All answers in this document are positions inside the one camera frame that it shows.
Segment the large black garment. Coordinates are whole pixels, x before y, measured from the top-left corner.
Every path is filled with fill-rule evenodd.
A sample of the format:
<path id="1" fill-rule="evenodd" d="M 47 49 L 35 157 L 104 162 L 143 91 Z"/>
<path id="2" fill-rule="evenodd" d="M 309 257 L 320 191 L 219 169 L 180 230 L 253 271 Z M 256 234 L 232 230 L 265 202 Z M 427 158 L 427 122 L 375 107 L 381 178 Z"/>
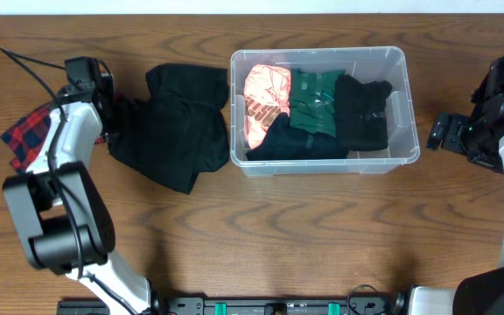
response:
<path id="1" fill-rule="evenodd" d="M 228 162 L 221 113 L 229 98 L 228 71 L 162 64 L 145 79 L 150 99 L 124 115 L 128 125 L 109 136 L 108 151 L 148 179 L 188 194 L 200 173 Z"/>

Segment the black cloth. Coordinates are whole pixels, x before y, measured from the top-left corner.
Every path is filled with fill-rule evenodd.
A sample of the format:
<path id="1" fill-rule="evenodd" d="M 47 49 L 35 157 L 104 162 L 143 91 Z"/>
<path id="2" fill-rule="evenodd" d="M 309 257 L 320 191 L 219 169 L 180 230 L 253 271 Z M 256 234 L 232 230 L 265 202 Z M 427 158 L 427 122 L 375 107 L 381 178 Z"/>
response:
<path id="1" fill-rule="evenodd" d="M 335 82 L 336 141 L 350 151 L 381 151 L 388 145 L 386 100 L 392 85 L 386 81 L 361 83 L 349 74 Z"/>

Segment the red plaid cloth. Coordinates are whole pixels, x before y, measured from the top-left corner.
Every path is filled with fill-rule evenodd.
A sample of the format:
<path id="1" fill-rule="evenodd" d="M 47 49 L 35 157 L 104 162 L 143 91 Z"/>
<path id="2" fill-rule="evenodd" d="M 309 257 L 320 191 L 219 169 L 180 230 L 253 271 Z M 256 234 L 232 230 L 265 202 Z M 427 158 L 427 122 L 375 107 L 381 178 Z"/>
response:
<path id="1" fill-rule="evenodd" d="M 56 167 L 74 162 L 88 166 L 94 146 L 104 142 L 95 106 L 82 101 L 65 104 L 61 110 L 42 105 L 19 119 L 1 139 L 14 153 L 10 166 L 17 173 L 47 172 L 50 158 Z"/>

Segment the dark green cloth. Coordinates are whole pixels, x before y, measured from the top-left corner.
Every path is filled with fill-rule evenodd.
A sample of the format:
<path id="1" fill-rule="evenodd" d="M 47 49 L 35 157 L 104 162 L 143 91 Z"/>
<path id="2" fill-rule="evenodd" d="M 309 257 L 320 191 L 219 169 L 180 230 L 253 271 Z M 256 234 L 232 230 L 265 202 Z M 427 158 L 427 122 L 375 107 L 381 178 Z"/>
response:
<path id="1" fill-rule="evenodd" d="M 290 126 L 336 137 L 335 84 L 344 70 L 307 73 L 291 69 Z"/>

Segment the clear plastic storage bin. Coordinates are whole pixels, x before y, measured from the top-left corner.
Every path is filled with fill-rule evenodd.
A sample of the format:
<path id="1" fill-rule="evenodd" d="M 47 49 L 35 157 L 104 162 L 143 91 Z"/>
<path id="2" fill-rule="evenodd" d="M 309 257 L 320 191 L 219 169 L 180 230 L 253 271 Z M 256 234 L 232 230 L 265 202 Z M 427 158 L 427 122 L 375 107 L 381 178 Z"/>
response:
<path id="1" fill-rule="evenodd" d="M 302 159 L 249 162 L 245 140 L 245 79 L 257 64 L 299 68 L 308 73 L 343 70 L 357 81 L 388 81 L 386 100 L 388 147 L 378 151 L 350 151 L 345 159 Z M 238 50 L 230 59 L 230 157 L 248 177 L 279 174 L 360 173 L 385 174 L 417 161 L 420 145 L 410 92 L 408 61 L 397 46 Z"/>

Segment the pink printed shirt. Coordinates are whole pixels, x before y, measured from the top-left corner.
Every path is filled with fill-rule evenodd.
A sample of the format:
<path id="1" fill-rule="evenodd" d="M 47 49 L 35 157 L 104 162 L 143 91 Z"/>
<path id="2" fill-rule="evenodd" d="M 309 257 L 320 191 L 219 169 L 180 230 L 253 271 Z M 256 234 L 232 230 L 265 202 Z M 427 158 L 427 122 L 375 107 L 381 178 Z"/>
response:
<path id="1" fill-rule="evenodd" d="M 258 64 L 245 80 L 244 137 L 250 149 L 259 146 L 279 114 L 290 115 L 291 71 Z"/>

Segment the dark navy garment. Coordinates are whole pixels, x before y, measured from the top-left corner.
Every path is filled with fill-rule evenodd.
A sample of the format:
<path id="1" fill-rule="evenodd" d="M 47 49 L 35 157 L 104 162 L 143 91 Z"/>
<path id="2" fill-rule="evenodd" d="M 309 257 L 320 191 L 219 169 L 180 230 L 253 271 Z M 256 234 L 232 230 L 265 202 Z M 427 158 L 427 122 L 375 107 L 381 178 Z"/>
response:
<path id="1" fill-rule="evenodd" d="M 286 114 L 278 115 L 261 144 L 246 153 L 248 161 L 347 158 L 349 150 L 335 137 L 291 127 L 290 120 Z"/>

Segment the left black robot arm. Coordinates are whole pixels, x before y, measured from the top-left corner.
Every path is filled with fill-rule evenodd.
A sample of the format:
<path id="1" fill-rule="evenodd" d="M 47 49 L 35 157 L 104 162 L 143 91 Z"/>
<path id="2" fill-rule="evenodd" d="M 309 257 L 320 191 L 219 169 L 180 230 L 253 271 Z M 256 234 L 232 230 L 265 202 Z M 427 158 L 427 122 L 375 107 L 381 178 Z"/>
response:
<path id="1" fill-rule="evenodd" d="M 88 174 L 114 77 L 99 59 L 66 60 L 67 84 L 51 92 L 50 126 L 35 160 L 3 182 L 29 264 L 91 290 L 110 314 L 158 314 L 150 281 L 116 250 L 109 211 Z"/>

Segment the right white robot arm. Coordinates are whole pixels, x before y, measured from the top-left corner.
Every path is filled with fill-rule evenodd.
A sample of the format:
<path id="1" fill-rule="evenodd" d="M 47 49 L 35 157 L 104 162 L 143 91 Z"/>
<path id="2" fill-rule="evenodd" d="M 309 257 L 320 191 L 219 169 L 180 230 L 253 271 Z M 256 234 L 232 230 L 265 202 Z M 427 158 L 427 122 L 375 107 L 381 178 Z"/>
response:
<path id="1" fill-rule="evenodd" d="M 504 56 L 491 64 L 470 101 L 470 115 L 437 117 L 426 146 L 457 153 L 504 178 Z M 455 289 L 415 286 L 404 310 L 408 315 L 504 314 L 504 234 L 496 269 L 470 276 Z"/>

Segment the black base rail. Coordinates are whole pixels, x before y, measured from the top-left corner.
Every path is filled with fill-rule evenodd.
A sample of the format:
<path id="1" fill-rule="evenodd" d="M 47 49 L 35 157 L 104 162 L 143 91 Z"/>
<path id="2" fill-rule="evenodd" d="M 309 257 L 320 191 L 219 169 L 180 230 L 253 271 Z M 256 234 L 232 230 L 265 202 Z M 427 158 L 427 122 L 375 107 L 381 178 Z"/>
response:
<path id="1" fill-rule="evenodd" d="M 207 299 L 171 297 L 151 300 L 149 314 L 172 315 L 379 315 L 406 314 L 409 299 L 355 294 L 343 299 Z"/>

